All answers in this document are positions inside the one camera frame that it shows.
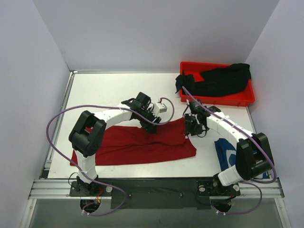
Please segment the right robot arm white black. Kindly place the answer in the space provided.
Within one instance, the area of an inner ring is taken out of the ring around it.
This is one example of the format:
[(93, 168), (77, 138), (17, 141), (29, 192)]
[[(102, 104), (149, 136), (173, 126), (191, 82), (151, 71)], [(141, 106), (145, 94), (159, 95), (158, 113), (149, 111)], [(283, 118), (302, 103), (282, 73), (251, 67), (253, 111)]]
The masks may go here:
[(198, 136), (214, 130), (236, 150), (235, 164), (213, 176), (212, 190), (223, 195), (241, 181), (251, 180), (269, 170), (274, 161), (267, 136), (248, 131), (215, 106), (206, 107), (199, 100), (187, 101), (186, 134)]

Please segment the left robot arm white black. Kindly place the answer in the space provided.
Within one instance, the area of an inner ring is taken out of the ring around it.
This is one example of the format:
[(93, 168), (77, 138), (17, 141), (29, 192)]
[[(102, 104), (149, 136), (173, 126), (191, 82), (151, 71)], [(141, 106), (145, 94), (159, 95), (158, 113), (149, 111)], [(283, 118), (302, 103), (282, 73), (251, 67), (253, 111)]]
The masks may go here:
[(77, 175), (79, 189), (87, 196), (97, 193), (98, 184), (93, 181), (98, 179), (95, 154), (108, 128), (136, 119), (145, 131), (156, 133), (156, 125), (152, 123), (160, 123), (159, 114), (166, 111), (167, 106), (161, 101), (151, 103), (151, 98), (140, 92), (136, 98), (122, 101), (117, 109), (107, 109), (96, 114), (82, 112), (68, 138), (76, 154), (77, 165), (81, 168)]

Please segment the red t shirt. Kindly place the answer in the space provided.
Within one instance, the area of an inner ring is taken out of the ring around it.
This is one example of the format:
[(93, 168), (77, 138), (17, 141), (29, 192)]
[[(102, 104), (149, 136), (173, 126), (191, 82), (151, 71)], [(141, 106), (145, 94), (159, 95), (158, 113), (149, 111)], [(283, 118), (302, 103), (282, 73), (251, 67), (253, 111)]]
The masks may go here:
[(157, 127), (156, 134), (136, 126), (112, 126), (105, 131), (95, 154), (97, 166), (168, 162), (196, 156), (185, 136), (184, 119)]

